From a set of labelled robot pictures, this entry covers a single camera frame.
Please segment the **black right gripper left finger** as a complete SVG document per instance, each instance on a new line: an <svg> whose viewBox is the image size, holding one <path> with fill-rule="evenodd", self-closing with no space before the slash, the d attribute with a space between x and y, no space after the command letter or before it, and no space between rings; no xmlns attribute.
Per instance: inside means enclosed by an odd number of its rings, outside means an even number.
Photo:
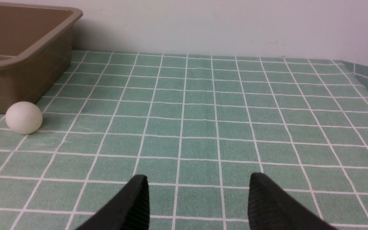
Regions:
<svg viewBox="0 0 368 230"><path fill-rule="evenodd" d="M145 175L133 176L96 214L78 230L148 230L149 184Z"/></svg>

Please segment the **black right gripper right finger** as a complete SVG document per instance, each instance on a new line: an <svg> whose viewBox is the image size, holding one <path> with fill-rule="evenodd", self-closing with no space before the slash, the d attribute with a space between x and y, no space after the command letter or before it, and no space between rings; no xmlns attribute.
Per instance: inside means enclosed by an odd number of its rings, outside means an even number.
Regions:
<svg viewBox="0 0 368 230"><path fill-rule="evenodd" d="M264 173L252 173L248 220L251 230L335 230Z"/></svg>

